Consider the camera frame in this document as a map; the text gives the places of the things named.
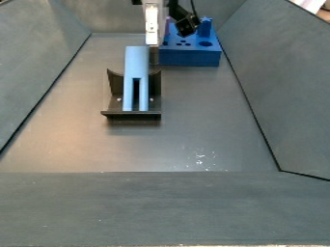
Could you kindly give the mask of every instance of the light blue block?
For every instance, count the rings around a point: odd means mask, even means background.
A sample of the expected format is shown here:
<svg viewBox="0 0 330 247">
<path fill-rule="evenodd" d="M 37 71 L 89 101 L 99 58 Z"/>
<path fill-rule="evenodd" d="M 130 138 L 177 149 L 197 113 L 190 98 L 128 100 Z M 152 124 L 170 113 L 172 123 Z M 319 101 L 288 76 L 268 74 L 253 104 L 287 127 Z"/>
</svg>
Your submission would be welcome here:
<svg viewBox="0 0 330 247">
<path fill-rule="evenodd" d="M 140 83 L 140 111 L 149 111 L 150 47 L 129 46 L 126 51 L 124 111 L 133 111 L 134 81 Z"/>
</svg>

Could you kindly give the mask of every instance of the black holder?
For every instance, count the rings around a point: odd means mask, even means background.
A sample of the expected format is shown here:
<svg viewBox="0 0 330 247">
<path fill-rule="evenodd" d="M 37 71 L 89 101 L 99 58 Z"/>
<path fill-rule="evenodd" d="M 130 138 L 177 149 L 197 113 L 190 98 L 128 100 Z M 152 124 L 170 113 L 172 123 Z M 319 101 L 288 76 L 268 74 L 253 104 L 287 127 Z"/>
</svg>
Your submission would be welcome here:
<svg viewBox="0 0 330 247">
<path fill-rule="evenodd" d="M 136 88 L 133 111 L 124 111 L 125 76 L 110 69 L 107 74 L 113 96 L 109 110 L 102 111 L 101 114 L 116 121 L 158 121 L 162 118 L 162 71 L 160 70 L 149 76 L 149 111 L 140 111 L 140 95 Z"/>
</svg>

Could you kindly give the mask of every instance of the gray floor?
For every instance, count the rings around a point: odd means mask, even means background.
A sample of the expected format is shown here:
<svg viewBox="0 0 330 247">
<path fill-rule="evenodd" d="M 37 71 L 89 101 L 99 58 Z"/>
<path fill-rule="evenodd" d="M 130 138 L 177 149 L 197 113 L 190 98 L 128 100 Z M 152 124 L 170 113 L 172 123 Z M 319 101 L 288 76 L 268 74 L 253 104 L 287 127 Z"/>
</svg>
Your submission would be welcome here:
<svg viewBox="0 0 330 247">
<path fill-rule="evenodd" d="M 0 157 L 0 172 L 277 172 L 226 57 L 164 68 L 160 125 L 110 124 L 106 70 L 142 35 L 93 35 Z"/>
<path fill-rule="evenodd" d="M 330 244 L 330 184 L 285 173 L 0 174 L 0 246 Z"/>
</svg>

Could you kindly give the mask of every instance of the hole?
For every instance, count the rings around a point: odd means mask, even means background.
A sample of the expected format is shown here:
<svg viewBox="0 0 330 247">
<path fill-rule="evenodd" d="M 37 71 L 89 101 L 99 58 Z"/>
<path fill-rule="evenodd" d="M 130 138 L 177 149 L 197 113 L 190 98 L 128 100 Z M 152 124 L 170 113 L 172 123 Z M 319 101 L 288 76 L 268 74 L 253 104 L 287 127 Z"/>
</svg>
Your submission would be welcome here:
<svg viewBox="0 0 330 247">
<path fill-rule="evenodd" d="M 209 41 L 202 41 L 201 46 L 209 47 L 209 46 L 213 46 L 213 43 Z"/>
<path fill-rule="evenodd" d="M 133 78 L 133 107 L 140 101 L 140 81 L 141 78 Z"/>
</svg>

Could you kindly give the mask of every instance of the blue block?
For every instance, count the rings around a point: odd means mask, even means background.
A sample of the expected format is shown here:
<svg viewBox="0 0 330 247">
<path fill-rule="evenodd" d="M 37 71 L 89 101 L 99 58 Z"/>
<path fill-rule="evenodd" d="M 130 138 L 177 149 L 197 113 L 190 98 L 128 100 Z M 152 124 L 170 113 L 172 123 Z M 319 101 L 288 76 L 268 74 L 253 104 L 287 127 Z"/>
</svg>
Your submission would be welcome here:
<svg viewBox="0 0 330 247">
<path fill-rule="evenodd" d="M 210 19 L 205 19 L 206 31 L 202 29 L 202 36 L 208 33 Z M 221 61 L 222 47 L 214 31 L 210 27 L 209 37 L 202 37 L 200 32 L 188 38 L 178 36 L 174 23 L 169 24 L 169 34 L 165 36 L 164 45 L 160 47 L 161 65 L 164 66 L 205 66 L 218 67 Z"/>
<path fill-rule="evenodd" d="M 140 84 L 140 111 L 149 111 L 150 47 L 128 46 L 124 111 L 133 111 L 134 83 Z"/>
</svg>

